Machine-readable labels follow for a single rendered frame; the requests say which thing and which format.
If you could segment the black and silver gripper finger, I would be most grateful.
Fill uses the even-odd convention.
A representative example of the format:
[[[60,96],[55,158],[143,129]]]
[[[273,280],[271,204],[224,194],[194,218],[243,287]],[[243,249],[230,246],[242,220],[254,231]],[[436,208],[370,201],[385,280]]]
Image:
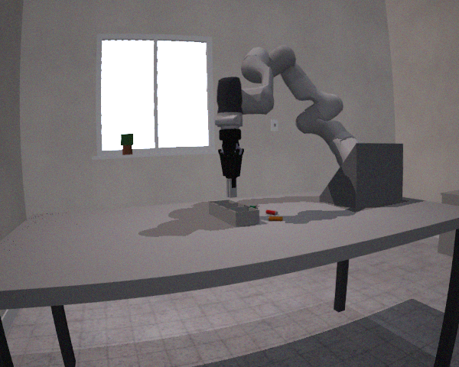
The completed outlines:
[[[238,148],[238,149],[237,149]],[[231,156],[230,146],[226,147],[229,158],[229,198],[237,197],[236,178],[240,176],[241,163],[244,149],[236,144],[235,155]]]
[[[226,177],[226,197],[229,196],[229,179],[227,177],[230,176],[229,173],[229,158],[226,155],[226,146],[223,146],[221,149],[218,150],[219,155],[220,155],[220,161],[221,161],[221,166],[222,166],[222,171],[223,171],[223,176]]]

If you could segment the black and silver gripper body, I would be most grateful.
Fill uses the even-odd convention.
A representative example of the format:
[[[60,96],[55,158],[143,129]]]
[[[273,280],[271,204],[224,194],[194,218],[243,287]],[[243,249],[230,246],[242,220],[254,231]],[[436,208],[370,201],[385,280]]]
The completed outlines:
[[[241,139],[240,129],[221,129],[219,130],[220,140],[223,141],[223,146],[230,146],[231,156],[235,155],[236,144],[239,146],[239,140]]]

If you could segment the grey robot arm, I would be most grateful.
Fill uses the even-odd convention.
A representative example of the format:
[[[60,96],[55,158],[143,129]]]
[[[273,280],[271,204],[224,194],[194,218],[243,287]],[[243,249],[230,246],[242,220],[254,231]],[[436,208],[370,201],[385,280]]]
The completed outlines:
[[[239,129],[243,126],[243,114],[269,113],[274,107],[274,77],[281,74],[297,100],[314,102],[295,119],[297,128],[304,134],[321,136],[330,144],[329,148],[341,166],[355,144],[363,142],[352,136],[340,122],[330,121],[343,110],[342,100],[334,94],[320,91],[295,61],[295,52],[287,45],[281,45],[270,53],[261,47],[251,49],[243,60],[242,75],[249,82],[262,85],[242,89],[239,77],[220,79],[215,125],[221,129]]]

